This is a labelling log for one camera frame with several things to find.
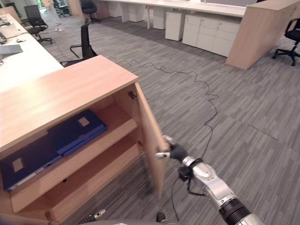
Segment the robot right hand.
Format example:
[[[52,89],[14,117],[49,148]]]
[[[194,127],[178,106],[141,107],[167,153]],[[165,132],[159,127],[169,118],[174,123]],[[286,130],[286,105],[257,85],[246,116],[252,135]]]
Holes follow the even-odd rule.
[[[187,151],[170,136],[164,135],[163,138],[169,144],[169,151],[157,152],[155,154],[156,158],[172,158],[182,163],[188,156]]]

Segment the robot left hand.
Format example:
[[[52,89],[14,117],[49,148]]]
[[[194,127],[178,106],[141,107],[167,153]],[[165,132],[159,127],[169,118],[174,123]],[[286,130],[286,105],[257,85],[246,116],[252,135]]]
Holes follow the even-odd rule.
[[[98,212],[96,212],[95,214],[89,214],[88,216],[86,216],[85,218],[83,218],[80,222],[80,224],[85,224],[85,223],[89,223],[89,222],[94,222],[97,221],[97,219],[99,219],[100,217],[102,217],[105,214],[106,210],[102,209]]]

